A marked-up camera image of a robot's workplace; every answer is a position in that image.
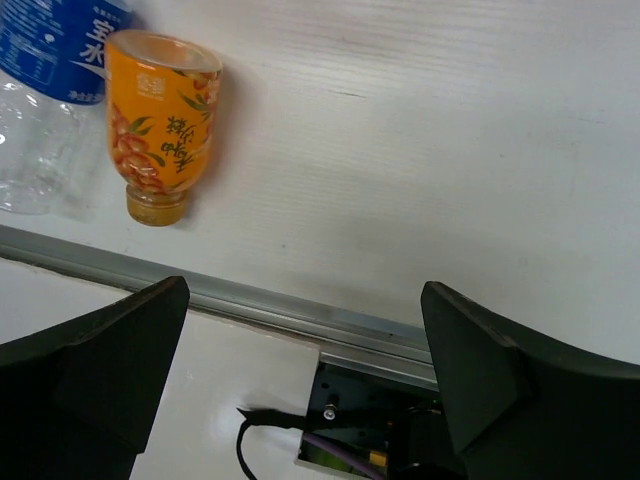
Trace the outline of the blue label water bottle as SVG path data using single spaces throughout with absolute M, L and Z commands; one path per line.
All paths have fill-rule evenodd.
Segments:
M 106 40 L 131 1 L 1 4 L 1 207 L 43 214 L 70 183 L 105 96 Z

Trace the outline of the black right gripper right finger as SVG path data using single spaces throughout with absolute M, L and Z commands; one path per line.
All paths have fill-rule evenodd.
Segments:
M 637 365 L 520 325 L 441 282 L 424 285 L 421 308 L 469 478 L 638 478 Z

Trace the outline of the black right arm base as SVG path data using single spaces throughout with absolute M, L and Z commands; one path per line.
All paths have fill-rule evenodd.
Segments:
M 307 409 L 302 414 L 247 407 L 236 438 L 236 456 L 248 479 L 256 475 L 242 444 L 251 427 L 302 433 L 302 454 L 314 453 L 369 479 L 440 479 L 447 467 L 450 439 L 440 395 L 430 389 L 321 362 Z

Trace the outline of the small orange juice bottle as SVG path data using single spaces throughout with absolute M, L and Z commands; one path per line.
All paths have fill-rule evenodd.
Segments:
M 222 63 L 205 47 L 146 30 L 107 38 L 107 145 L 129 215 L 178 222 L 212 156 Z

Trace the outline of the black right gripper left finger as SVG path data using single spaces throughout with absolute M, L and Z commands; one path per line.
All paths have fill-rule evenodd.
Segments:
M 181 276 L 1 346 L 1 476 L 127 479 L 185 322 Z

